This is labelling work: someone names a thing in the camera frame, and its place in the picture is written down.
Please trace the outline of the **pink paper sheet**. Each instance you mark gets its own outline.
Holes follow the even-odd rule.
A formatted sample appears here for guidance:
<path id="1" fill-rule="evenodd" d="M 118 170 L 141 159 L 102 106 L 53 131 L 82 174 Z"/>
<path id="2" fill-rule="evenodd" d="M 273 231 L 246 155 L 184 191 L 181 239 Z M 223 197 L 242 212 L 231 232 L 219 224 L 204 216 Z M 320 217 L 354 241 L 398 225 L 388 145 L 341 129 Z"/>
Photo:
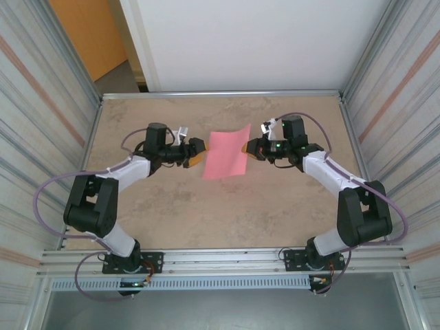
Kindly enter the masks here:
<path id="1" fill-rule="evenodd" d="M 250 129 L 251 124 L 248 124 L 239 131 L 210 133 L 204 179 L 222 179 L 245 174 L 248 157 L 241 149 L 248 142 Z"/>

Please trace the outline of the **translucent corrugated side panel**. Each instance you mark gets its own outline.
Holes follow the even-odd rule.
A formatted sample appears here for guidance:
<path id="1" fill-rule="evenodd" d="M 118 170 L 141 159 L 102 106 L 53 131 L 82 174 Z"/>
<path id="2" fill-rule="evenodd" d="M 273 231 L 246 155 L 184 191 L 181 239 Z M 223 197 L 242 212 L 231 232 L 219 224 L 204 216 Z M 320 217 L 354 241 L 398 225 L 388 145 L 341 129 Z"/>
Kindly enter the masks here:
<path id="1" fill-rule="evenodd" d="M 42 253 L 55 250 L 100 95 L 48 0 L 0 0 L 0 330 L 25 324 Z M 41 220 L 32 200 L 39 195 Z"/>
<path id="2" fill-rule="evenodd" d="M 440 330 L 440 0 L 390 0 L 342 97 L 394 216 L 423 325 Z"/>

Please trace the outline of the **orange wooden door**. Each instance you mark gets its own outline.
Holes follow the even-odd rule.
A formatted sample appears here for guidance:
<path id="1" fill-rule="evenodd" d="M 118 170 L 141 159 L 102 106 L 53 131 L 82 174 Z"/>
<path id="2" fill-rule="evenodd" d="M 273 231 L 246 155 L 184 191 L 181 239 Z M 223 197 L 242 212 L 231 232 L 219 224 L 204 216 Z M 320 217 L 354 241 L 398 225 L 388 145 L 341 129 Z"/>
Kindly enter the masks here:
<path id="1" fill-rule="evenodd" d="M 127 60 L 107 0 L 49 0 L 93 81 Z"/>

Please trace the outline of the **aluminium table end rail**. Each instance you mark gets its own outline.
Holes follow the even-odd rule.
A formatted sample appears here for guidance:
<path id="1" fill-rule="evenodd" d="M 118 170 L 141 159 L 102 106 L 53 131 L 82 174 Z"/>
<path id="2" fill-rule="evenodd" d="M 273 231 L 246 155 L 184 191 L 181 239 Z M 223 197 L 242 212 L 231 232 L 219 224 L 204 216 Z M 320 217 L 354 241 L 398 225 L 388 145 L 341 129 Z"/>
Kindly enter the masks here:
<path id="1" fill-rule="evenodd" d="M 148 100 L 148 99 L 181 99 L 181 98 L 251 98 L 251 97 L 340 97 L 338 90 L 301 89 L 272 91 L 175 91 L 148 93 L 105 93 L 106 100 Z"/>

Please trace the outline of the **white door frame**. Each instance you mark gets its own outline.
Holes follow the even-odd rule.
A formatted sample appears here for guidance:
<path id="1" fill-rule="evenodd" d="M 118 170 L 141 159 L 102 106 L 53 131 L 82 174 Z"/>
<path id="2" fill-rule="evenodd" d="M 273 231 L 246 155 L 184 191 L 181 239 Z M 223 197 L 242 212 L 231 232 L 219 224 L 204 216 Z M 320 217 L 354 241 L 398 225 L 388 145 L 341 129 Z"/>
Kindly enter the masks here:
<path id="1" fill-rule="evenodd" d="M 150 92 L 161 92 L 159 76 L 153 59 L 149 38 L 142 18 L 139 0 L 120 0 L 133 45 L 140 62 L 142 75 Z"/>

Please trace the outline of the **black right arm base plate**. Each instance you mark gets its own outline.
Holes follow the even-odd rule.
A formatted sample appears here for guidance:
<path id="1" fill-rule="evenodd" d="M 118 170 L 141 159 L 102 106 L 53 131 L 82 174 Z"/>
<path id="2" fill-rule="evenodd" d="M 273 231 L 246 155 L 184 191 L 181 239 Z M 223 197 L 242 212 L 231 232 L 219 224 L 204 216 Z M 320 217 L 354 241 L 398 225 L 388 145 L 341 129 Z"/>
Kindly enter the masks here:
<path id="1" fill-rule="evenodd" d="M 335 270 L 342 270 L 345 266 L 345 258 L 339 252 L 321 256 L 306 249 L 286 249 L 282 254 L 287 272 L 330 271 L 331 265 Z"/>

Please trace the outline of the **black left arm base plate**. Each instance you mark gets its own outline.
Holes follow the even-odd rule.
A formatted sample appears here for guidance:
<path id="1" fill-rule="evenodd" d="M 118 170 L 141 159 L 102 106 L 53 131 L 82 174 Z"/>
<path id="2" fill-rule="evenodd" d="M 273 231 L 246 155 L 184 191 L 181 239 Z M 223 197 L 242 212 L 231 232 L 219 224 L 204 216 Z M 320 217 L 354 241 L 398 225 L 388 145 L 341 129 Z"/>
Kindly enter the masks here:
<path id="1" fill-rule="evenodd" d="M 163 252 L 140 252 L 122 258 L 108 254 L 103 259 L 103 274 L 161 274 Z"/>

